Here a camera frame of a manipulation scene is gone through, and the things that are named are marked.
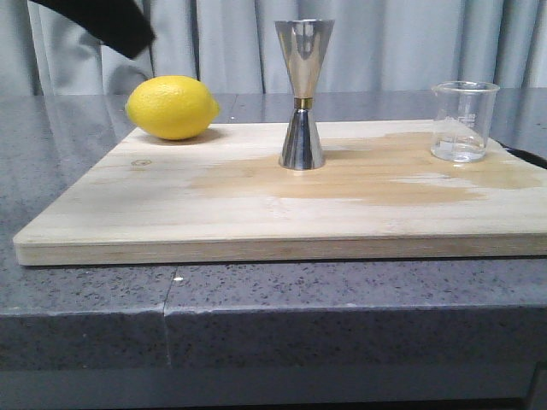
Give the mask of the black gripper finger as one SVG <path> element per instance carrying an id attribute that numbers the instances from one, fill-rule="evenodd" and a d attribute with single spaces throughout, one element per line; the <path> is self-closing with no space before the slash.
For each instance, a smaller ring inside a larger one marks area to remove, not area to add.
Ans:
<path id="1" fill-rule="evenodd" d="M 156 35 L 134 1 L 36 1 L 83 27 L 112 50 L 135 59 L 151 46 Z"/>

